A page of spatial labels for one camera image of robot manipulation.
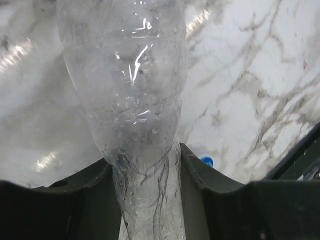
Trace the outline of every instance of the crushed plastic bottle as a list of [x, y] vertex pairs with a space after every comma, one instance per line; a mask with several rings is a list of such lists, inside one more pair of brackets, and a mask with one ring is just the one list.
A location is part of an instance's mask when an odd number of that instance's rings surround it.
[[57, 18], [94, 142], [113, 165], [129, 239], [185, 239], [175, 141], [187, 79], [182, 3], [58, 0]]

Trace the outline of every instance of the marble surface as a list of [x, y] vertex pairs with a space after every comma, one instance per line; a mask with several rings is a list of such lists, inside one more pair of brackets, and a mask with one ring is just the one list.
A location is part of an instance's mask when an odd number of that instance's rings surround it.
[[[238, 181], [320, 120], [320, 1], [185, 0], [178, 130]], [[0, 179], [48, 186], [101, 158], [63, 61], [54, 0], [0, 0]]]

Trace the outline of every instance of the blue object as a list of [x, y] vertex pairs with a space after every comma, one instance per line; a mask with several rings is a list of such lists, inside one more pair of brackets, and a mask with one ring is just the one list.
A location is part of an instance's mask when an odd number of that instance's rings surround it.
[[201, 160], [202, 160], [202, 162], [208, 164], [210, 167], [214, 166], [214, 161], [209, 156], [204, 156], [204, 157], [201, 158]]

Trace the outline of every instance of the plastic bottle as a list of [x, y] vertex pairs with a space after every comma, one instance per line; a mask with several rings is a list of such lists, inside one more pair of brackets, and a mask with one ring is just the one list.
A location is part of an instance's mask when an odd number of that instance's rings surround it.
[[187, 79], [182, 3], [58, 0], [57, 17], [94, 142], [113, 165], [129, 239], [184, 239], [175, 144]]

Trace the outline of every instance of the blue bottle cap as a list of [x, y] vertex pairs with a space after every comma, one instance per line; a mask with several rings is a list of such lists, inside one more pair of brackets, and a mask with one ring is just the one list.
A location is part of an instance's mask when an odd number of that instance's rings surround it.
[[214, 161], [209, 156], [204, 156], [204, 157], [201, 158], [201, 160], [202, 160], [202, 162], [208, 164], [210, 167], [214, 166]]

